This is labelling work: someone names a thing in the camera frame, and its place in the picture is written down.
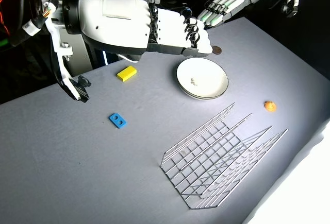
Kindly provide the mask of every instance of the stacked plate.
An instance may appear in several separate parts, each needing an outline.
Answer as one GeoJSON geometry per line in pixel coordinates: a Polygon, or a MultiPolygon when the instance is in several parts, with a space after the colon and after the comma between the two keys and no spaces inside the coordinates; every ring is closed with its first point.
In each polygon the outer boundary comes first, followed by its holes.
{"type": "Polygon", "coordinates": [[[205,58],[189,58],[176,71],[181,89],[196,99],[215,99],[228,88],[226,72],[216,63],[205,58]]]}

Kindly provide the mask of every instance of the gray tabletop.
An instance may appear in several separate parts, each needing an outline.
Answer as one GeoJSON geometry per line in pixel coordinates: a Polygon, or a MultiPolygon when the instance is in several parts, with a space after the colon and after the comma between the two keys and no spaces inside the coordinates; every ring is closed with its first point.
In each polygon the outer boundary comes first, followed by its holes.
{"type": "Polygon", "coordinates": [[[0,106],[0,222],[241,223],[330,116],[330,82],[246,19],[208,31],[229,77],[223,96],[180,90],[183,56],[146,53],[122,83],[121,61],[84,74],[90,100],[53,85],[0,106]],[[275,113],[263,107],[277,103],[275,113]],[[289,131],[219,207],[189,210],[159,167],[163,153],[235,102],[227,118],[253,115],[242,133],[289,131]],[[108,116],[120,113],[117,129],[108,116]]]}

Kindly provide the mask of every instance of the wire basket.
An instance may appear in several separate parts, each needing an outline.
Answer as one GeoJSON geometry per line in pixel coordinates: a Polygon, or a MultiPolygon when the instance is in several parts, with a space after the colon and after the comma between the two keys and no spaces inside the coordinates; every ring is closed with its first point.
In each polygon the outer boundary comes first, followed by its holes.
{"type": "Polygon", "coordinates": [[[287,132],[261,143],[271,126],[241,140],[234,130],[251,114],[229,127],[223,120],[233,106],[164,153],[160,167],[191,209],[219,206],[287,132]]]}

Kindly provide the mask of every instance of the bolt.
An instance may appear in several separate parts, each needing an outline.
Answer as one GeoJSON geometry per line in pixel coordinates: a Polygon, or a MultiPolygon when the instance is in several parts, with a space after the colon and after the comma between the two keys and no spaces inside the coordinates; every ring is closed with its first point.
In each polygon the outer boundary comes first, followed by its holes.
{"type": "Polygon", "coordinates": [[[218,46],[212,46],[212,49],[213,49],[212,52],[216,55],[219,55],[222,52],[222,49],[218,46]]]}
{"type": "Polygon", "coordinates": [[[68,48],[70,45],[69,45],[69,43],[67,43],[67,42],[63,42],[62,43],[62,47],[64,47],[64,48],[68,48]]]}

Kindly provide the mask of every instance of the metal dish rack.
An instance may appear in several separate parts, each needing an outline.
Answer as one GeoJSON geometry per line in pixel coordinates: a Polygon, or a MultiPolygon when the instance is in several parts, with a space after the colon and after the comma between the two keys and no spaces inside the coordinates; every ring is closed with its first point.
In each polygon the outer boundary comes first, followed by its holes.
{"type": "Polygon", "coordinates": [[[223,120],[234,104],[164,153],[160,167],[191,209],[219,206],[287,132],[261,143],[271,126],[239,139],[234,130],[251,114],[227,126],[223,120]]]}

